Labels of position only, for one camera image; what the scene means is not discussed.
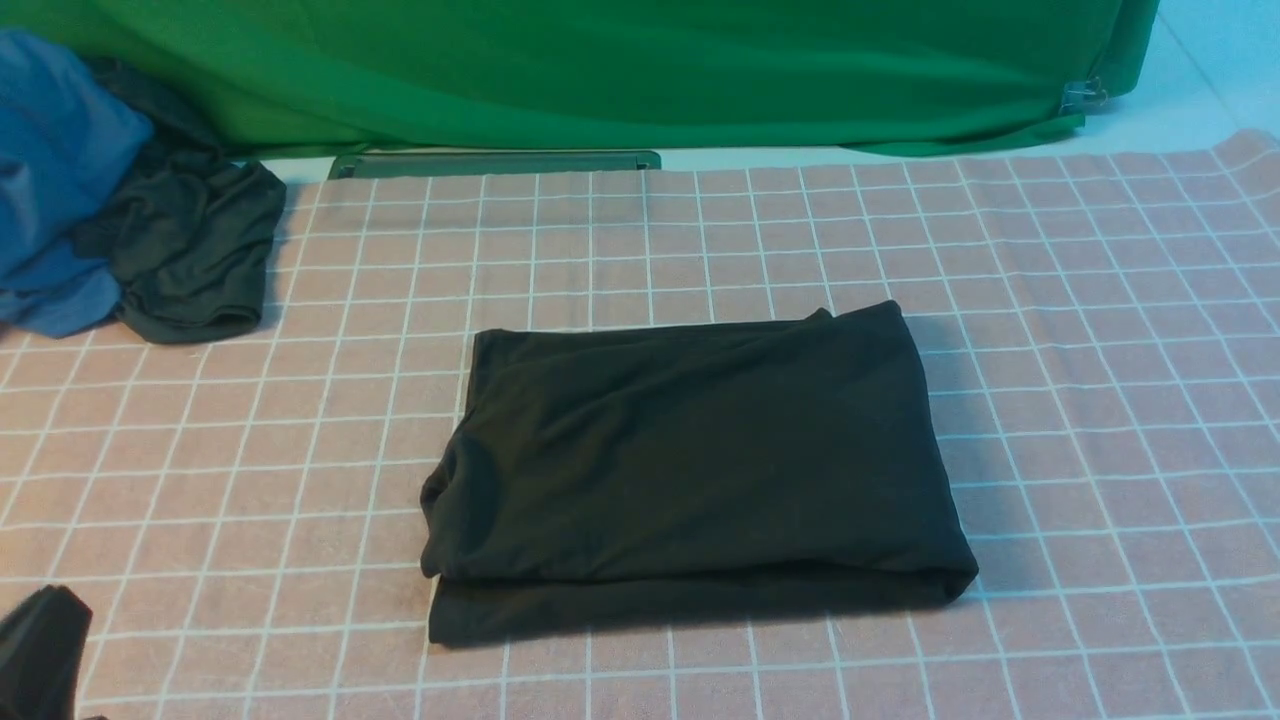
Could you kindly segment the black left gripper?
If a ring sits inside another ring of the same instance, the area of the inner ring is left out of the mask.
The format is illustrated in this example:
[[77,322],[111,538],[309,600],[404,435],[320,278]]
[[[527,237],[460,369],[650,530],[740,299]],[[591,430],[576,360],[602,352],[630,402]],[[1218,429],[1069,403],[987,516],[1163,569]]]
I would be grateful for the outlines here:
[[1,717],[74,719],[93,614],[70,588],[45,585],[1,623]]

